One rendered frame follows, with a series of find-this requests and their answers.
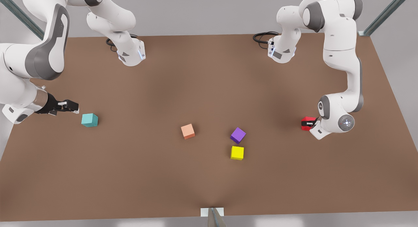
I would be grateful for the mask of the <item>red wooden cube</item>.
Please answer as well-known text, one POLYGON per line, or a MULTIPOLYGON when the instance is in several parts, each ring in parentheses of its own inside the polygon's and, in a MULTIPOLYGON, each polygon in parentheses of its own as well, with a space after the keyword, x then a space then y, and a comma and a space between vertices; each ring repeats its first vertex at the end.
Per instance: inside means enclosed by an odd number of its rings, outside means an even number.
POLYGON ((318 118, 314 118, 314 117, 304 117, 301 120, 301 129, 305 131, 309 131, 312 128, 312 127, 302 127, 302 121, 317 121, 317 120, 318 118))

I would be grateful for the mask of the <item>teal blue wooden cube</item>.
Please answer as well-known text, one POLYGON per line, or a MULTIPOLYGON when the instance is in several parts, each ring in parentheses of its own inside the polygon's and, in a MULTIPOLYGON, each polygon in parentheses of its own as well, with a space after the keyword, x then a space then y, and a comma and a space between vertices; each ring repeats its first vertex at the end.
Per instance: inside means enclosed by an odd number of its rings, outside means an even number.
POLYGON ((82 115, 82 125, 85 127, 97 127, 98 117, 94 113, 82 115))

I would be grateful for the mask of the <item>purple wooden cube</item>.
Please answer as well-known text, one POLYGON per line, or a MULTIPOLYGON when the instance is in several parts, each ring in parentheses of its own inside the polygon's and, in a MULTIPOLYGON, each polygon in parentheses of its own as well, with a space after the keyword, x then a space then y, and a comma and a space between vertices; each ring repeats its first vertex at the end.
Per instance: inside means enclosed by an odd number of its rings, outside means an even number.
POLYGON ((234 141, 236 144, 239 144, 242 139, 245 137, 246 133, 237 127, 234 132, 231 134, 230 139, 234 141))

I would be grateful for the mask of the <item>yellow wooden cube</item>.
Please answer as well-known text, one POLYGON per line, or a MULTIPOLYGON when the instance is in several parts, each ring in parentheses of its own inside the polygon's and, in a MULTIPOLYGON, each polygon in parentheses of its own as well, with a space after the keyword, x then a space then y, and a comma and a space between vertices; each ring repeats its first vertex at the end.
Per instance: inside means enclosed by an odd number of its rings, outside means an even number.
POLYGON ((230 158, 233 160, 243 160, 244 147, 232 146, 230 158))

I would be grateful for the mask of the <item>salmon orange wooden cube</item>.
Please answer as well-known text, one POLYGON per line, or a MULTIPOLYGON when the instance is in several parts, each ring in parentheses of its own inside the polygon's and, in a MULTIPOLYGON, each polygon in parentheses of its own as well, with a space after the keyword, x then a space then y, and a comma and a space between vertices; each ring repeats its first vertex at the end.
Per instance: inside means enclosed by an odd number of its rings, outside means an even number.
POLYGON ((184 139, 192 138, 195 136, 195 132, 194 132, 192 124, 187 124, 185 126, 182 126, 181 130, 182 130, 184 139))

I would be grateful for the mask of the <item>silver frame post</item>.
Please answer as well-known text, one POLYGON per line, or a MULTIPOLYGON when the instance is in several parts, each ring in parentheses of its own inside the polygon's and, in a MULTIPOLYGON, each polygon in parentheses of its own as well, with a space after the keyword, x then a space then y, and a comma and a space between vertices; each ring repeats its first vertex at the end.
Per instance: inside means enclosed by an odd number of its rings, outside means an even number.
POLYGON ((227 227, 223 216, 223 207, 201 208, 201 217, 207 217, 207 227, 227 227))
POLYGON ((369 37, 405 1, 406 0, 392 0, 390 4, 388 4, 387 7, 385 7, 385 9, 377 16, 377 18, 364 31, 357 32, 358 35, 369 37))
POLYGON ((27 14, 13 1, 0 0, 0 2, 16 17, 18 18, 34 35, 40 40, 44 37, 44 31, 34 21, 27 16, 27 14))

